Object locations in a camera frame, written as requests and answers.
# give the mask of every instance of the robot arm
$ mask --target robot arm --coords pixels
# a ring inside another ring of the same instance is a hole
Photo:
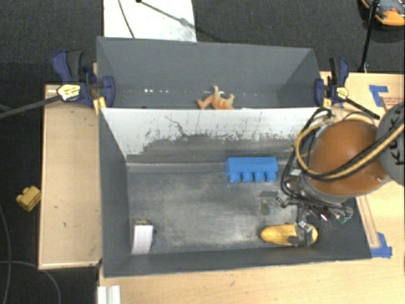
[[[386,177],[404,185],[404,103],[388,111],[379,127],[349,117],[334,123],[331,110],[319,108],[294,142],[280,182],[287,198],[273,202],[298,207],[296,236],[289,238],[294,246],[314,241],[309,215],[344,223],[353,215],[344,204],[349,198],[378,188]]]

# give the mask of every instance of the blue clamp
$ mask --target blue clamp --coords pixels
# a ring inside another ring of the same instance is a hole
[[[385,85],[369,85],[368,86],[369,90],[371,91],[371,94],[373,95],[374,102],[377,107],[382,107],[380,95],[378,94],[379,92],[388,92],[388,87]]]
[[[324,98],[329,99],[332,105],[346,101],[339,97],[337,89],[344,87],[349,77],[349,63],[344,58],[330,58],[329,62],[332,76],[328,77],[328,85],[325,85],[323,79],[315,80],[314,99],[318,107],[322,106]]]
[[[388,258],[390,259],[392,256],[392,247],[387,246],[387,242],[385,241],[385,236],[382,233],[377,232],[378,238],[380,239],[381,247],[370,249],[371,256],[373,258]]]
[[[228,158],[225,168],[230,182],[263,182],[277,179],[278,165],[274,157]]]
[[[89,66],[81,67],[81,51],[62,50],[55,53],[52,58],[54,71],[61,77],[64,84],[75,83],[80,86],[80,97],[74,102],[92,107],[95,97],[92,90],[97,89],[97,95],[103,96],[106,106],[111,107],[115,99],[115,86],[111,76],[103,77],[97,82],[97,77]]]

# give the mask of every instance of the bin floor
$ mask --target bin floor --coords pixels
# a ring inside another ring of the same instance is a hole
[[[228,181],[224,162],[228,156],[245,156],[245,143],[205,137],[154,142],[127,163],[129,215],[152,222],[156,231],[151,253],[275,246],[264,243],[260,231],[293,222],[296,209],[271,205],[271,196],[280,193],[278,180]],[[277,155],[281,174],[290,142],[248,144],[250,156]]]

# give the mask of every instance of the blue lego brick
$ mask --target blue lego brick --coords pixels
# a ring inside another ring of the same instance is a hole
[[[274,157],[228,158],[225,168],[230,182],[277,180],[278,165]]]
[[[370,249],[371,251],[371,256],[373,258],[388,258],[390,259],[392,256],[392,247],[387,246],[387,242],[385,241],[385,236],[382,233],[377,233],[378,238],[380,239],[380,244],[381,247],[375,248],[375,249]]]

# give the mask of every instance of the orange toy giraffe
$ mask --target orange toy giraffe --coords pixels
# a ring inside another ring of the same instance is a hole
[[[204,99],[204,101],[198,99],[197,104],[200,109],[205,109],[205,107],[211,104],[214,109],[228,110],[233,109],[232,103],[234,103],[234,99],[235,96],[233,94],[229,94],[228,99],[222,98],[221,94],[218,91],[218,87],[214,85],[214,93],[210,94],[207,98]]]

